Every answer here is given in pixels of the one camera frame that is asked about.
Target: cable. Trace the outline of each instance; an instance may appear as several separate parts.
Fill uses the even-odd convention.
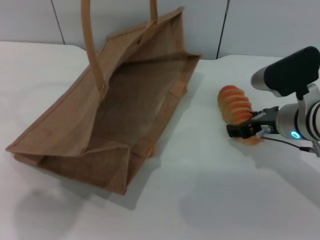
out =
[[[283,140],[278,140],[278,139],[274,139],[274,138],[269,138],[269,137],[261,137],[262,139],[266,139],[266,140],[270,140],[270,141],[275,141],[275,142],[279,142],[279,143],[283,143],[283,144],[288,144],[292,147],[295,147],[297,149],[299,149],[300,151],[303,151],[303,152],[307,152],[307,153],[313,153],[313,149],[312,147],[309,147],[309,146],[297,146],[297,145],[294,145],[290,142],[287,142],[287,141],[283,141]]]

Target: bag handle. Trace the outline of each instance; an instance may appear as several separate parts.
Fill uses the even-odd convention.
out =
[[[157,0],[149,0],[150,4],[150,20],[157,22],[158,20],[158,11],[157,11]],[[86,47],[86,54],[89,59],[91,70],[94,76],[96,87],[100,93],[100,99],[104,99],[106,93],[109,89],[109,83],[105,82],[104,75],[99,64],[96,50],[95,42],[92,34],[91,27],[91,17],[90,17],[90,0],[81,0],[81,21],[82,21],[82,30],[83,38]]]

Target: blue led light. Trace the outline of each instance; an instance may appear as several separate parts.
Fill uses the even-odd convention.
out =
[[[294,137],[295,139],[299,139],[301,138],[300,135],[298,133],[296,133],[295,131],[291,132],[292,137]]]

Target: table surface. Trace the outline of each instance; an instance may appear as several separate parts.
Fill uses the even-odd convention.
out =
[[[243,89],[254,110],[293,103],[293,95],[276,98],[250,84],[255,71],[278,59],[201,60],[157,156],[121,196],[46,174],[5,152],[88,59],[70,45],[0,42],[0,239],[318,240],[319,160],[281,143],[230,140],[217,105],[225,85]]]

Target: jute bag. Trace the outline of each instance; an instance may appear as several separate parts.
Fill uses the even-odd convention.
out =
[[[89,66],[7,151],[55,174],[125,194],[173,115],[200,59],[185,51],[183,8],[110,37],[96,55],[81,0]]]

